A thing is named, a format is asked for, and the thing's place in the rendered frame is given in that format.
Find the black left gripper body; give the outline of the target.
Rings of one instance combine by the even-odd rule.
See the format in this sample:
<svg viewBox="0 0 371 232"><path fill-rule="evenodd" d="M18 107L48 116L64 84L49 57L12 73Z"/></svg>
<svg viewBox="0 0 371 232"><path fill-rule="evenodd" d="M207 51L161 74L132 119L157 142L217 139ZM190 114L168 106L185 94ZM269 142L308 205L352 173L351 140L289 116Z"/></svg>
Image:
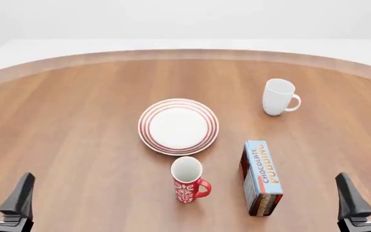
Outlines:
<svg viewBox="0 0 371 232"><path fill-rule="evenodd" d="M0 232L31 232L33 216L6 217L0 220Z"/></svg>

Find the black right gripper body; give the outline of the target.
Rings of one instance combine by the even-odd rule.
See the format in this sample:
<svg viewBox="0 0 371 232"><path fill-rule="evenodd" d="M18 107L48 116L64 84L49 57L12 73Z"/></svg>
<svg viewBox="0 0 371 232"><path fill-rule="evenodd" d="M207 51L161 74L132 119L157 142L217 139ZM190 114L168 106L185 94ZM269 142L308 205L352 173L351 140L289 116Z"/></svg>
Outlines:
<svg viewBox="0 0 371 232"><path fill-rule="evenodd" d="M340 232L371 232L371 220L367 218L338 218Z"/></svg>

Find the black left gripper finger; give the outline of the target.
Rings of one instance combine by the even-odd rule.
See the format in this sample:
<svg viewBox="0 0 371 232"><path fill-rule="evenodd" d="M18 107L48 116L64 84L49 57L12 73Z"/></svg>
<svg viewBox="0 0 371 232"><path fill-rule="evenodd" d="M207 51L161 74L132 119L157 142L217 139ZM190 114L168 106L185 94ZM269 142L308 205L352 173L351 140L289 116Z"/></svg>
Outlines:
<svg viewBox="0 0 371 232"><path fill-rule="evenodd" d="M4 220L33 220L32 196L35 177L25 173L17 183L10 196L0 205Z"/></svg>

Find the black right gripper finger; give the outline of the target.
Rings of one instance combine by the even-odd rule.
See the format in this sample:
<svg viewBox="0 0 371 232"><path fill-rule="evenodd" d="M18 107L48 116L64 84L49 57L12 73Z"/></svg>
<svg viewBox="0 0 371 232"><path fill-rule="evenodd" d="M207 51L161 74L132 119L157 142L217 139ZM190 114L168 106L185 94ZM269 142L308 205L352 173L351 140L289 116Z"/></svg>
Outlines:
<svg viewBox="0 0 371 232"><path fill-rule="evenodd" d="M339 197L338 220L371 216L371 205L361 196L346 173L336 176L336 185Z"/></svg>

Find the white mug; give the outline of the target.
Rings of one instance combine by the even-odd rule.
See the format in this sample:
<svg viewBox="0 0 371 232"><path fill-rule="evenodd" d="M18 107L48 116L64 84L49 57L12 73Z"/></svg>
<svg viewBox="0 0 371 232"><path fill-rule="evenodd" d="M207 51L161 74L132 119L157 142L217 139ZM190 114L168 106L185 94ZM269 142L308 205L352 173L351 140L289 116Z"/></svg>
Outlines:
<svg viewBox="0 0 371 232"><path fill-rule="evenodd" d="M269 79L263 91L262 106L265 113L272 116L281 115L285 111L296 111L301 106L301 98L294 92L296 87L285 79ZM289 108L292 99L297 105Z"/></svg>

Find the red patterned mug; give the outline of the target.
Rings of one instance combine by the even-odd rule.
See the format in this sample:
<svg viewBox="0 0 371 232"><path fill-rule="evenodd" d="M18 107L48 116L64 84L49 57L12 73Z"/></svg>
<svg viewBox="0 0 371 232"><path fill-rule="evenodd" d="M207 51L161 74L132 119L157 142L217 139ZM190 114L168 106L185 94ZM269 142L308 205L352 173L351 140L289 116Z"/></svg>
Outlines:
<svg viewBox="0 0 371 232"><path fill-rule="evenodd" d="M171 175L174 180L177 200L188 204L197 198L210 195L212 187L208 181L202 179L202 164L193 157L177 158L171 165Z"/></svg>

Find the white plate with red rings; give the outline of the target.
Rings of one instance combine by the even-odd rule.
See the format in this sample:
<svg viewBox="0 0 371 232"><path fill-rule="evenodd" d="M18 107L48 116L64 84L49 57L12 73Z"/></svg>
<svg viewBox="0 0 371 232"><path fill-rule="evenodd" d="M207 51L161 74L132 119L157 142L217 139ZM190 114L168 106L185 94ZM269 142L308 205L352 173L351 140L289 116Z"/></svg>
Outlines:
<svg viewBox="0 0 371 232"><path fill-rule="evenodd" d="M170 156L192 155L208 148L220 124L201 102L167 99L149 106L138 120L138 135L152 150Z"/></svg>

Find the chocolate pudding box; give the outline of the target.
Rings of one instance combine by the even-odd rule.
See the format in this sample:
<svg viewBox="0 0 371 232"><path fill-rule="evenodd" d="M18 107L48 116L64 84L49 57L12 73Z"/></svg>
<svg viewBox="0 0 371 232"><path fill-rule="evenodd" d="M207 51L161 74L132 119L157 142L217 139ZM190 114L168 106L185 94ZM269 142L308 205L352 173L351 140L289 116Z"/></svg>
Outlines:
<svg viewBox="0 0 371 232"><path fill-rule="evenodd" d="M249 215L270 216L283 196L283 189L267 143L244 142L239 168Z"/></svg>

